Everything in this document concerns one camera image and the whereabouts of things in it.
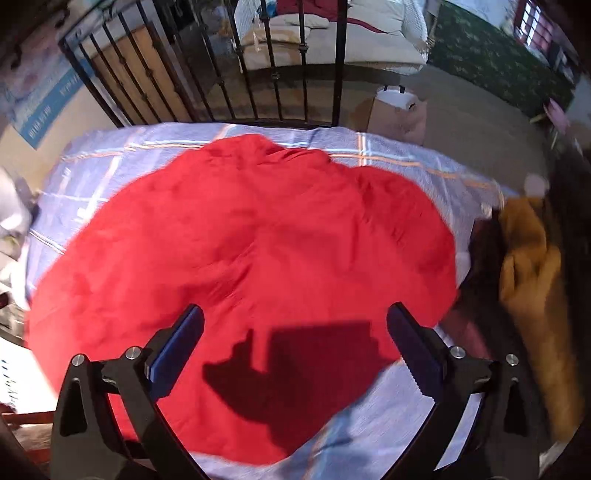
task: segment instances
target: yellow cloth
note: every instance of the yellow cloth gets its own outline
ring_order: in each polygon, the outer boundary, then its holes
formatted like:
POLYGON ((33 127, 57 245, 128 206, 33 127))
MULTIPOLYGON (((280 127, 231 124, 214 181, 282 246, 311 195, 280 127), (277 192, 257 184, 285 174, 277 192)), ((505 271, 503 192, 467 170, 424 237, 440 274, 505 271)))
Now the yellow cloth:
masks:
POLYGON ((571 348, 557 223, 542 199, 509 199, 499 215, 507 255, 499 298, 527 348, 555 440, 568 441, 583 414, 571 348))

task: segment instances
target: red cloth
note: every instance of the red cloth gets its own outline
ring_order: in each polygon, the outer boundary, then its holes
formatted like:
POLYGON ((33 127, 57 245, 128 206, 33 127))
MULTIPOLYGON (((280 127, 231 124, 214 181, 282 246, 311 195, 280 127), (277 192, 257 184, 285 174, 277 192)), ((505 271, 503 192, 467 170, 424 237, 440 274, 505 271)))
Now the red cloth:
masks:
MULTIPOLYGON (((337 21, 338 7, 337 0, 303 0, 304 13, 314 14, 327 18, 330 22, 337 21)), ((277 0, 277 15, 297 14, 300 12, 299 0, 277 0)), ((347 23, 361 25, 362 27, 376 33, 384 33, 368 23, 357 20, 356 18, 347 18, 347 23)))
POLYGON ((28 344, 59 389, 74 354, 115 358, 197 303, 204 335, 160 409, 189 451, 273 463, 399 358, 391 304, 422 325, 442 318, 454 258, 411 181, 259 135, 228 138, 97 212, 38 286, 28 344))

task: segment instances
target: silver bolt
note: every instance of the silver bolt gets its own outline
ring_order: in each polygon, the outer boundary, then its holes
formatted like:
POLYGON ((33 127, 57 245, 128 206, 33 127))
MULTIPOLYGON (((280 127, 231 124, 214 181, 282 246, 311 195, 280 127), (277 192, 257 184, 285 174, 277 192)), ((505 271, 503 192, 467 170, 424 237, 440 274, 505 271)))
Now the silver bolt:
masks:
POLYGON ((466 356, 466 351, 461 347, 454 345, 449 349, 453 358, 464 358, 466 356))
POLYGON ((519 359, 517 358, 517 355, 513 355, 512 353, 507 355, 505 357, 505 360, 507 360, 507 363, 512 367, 516 366, 519 363, 519 359))
POLYGON ((79 353, 78 355, 75 355, 74 358, 72 359, 72 365, 74 365, 75 367, 79 367, 84 363, 84 355, 82 355, 81 353, 79 353))
POLYGON ((141 354, 142 349, 138 346, 130 346, 126 351, 125 351, 125 357, 128 360, 135 360, 136 358, 139 357, 139 355, 141 354))

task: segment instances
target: red garment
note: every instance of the red garment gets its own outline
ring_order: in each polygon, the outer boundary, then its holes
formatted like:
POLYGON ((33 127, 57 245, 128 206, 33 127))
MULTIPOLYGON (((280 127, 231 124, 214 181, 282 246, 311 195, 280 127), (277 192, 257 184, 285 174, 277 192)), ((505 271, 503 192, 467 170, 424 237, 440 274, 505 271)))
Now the red garment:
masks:
POLYGON ((452 234, 411 181, 228 138, 97 212, 38 286, 28 341, 59 389, 74 354, 117 357, 197 303, 205 332, 160 409, 189 451, 273 463, 399 358, 391 304, 422 325, 441 319, 454 259, 452 234))
MULTIPOLYGON (((277 0, 277 15, 300 13, 300 0, 277 0)), ((329 22, 336 22, 338 15, 337 0, 303 0, 304 13, 318 15, 328 19, 329 22)), ((347 23, 361 25, 362 27, 376 33, 384 33, 373 25, 357 20, 356 18, 347 18, 347 23)))

